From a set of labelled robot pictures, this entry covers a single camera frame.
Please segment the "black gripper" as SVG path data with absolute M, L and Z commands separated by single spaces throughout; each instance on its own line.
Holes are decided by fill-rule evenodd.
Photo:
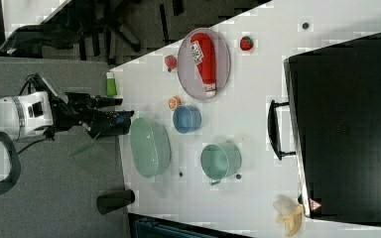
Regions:
M 83 126 L 91 138 L 120 136 L 129 133 L 133 111 L 99 112 L 97 108 L 120 106 L 122 98 L 92 96 L 88 93 L 69 92 L 68 102 L 49 96 L 54 124 L 47 128 L 47 137 Z

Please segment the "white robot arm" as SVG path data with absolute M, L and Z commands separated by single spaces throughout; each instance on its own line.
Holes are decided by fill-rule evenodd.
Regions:
M 0 132 L 14 141 L 45 136 L 82 126 L 92 138 L 129 133 L 132 111 L 113 111 L 121 98 L 68 92 L 63 98 L 40 91 L 0 98 Z

